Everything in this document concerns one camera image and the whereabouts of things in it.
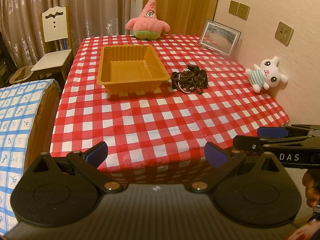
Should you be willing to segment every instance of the white plush toy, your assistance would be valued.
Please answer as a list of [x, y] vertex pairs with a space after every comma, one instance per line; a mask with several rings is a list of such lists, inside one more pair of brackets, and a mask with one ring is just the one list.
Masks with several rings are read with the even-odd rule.
[[265, 59], [260, 66], [254, 64], [254, 70], [250, 68], [245, 70], [254, 92], [260, 93], [261, 88], [269, 89], [270, 87], [276, 87], [279, 82], [285, 84], [288, 82], [288, 77], [282, 75], [277, 67], [279, 61], [278, 57]]

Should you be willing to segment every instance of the finger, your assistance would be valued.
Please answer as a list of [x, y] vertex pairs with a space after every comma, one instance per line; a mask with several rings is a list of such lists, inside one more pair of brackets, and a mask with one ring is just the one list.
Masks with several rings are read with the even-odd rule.
[[311, 201], [318, 201], [320, 199], [320, 192], [316, 188], [306, 188], [306, 198]]
[[315, 182], [315, 180], [313, 179], [313, 177], [310, 175], [309, 172], [306, 172], [306, 173], [303, 175], [302, 184], [303, 184], [306, 188], [312, 188], [314, 182]]
[[307, 199], [307, 205], [308, 205], [309, 207], [315, 207], [316, 204], [317, 204], [316, 201], [312, 201], [312, 200]]

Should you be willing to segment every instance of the copper screw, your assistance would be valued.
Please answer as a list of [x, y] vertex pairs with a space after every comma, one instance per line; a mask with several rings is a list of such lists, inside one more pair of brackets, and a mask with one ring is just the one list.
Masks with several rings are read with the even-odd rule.
[[202, 182], [202, 181], [197, 181], [197, 182], [192, 183], [191, 187], [193, 187], [196, 190], [203, 190], [208, 187], [208, 184], [206, 184], [205, 182]]
[[108, 190], [116, 190], [116, 189], [120, 188], [120, 184], [118, 182], [111, 181], [111, 182], [107, 182], [106, 184], [104, 184], [104, 187]]

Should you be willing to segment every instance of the blue plaid cloth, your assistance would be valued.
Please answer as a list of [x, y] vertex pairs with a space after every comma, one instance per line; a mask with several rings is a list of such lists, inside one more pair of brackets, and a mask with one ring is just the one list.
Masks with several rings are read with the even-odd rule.
[[17, 224], [10, 196], [23, 173], [28, 138], [42, 95], [53, 81], [33, 81], [0, 89], [1, 234]]

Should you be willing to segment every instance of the wall switch plate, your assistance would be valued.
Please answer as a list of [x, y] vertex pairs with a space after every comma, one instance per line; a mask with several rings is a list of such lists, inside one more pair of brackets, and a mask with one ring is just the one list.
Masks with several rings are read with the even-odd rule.
[[230, 7], [229, 7], [229, 13], [237, 16], [238, 9], [239, 9], [239, 3], [235, 2], [235, 1], [231, 1], [230, 2]]
[[275, 38], [283, 45], [288, 46], [293, 34], [293, 29], [283, 22], [279, 22]]
[[249, 11], [250, 11], [250, 6], [240, 3], [237, 15], [239, 18], [246, 21], [248, 19]]

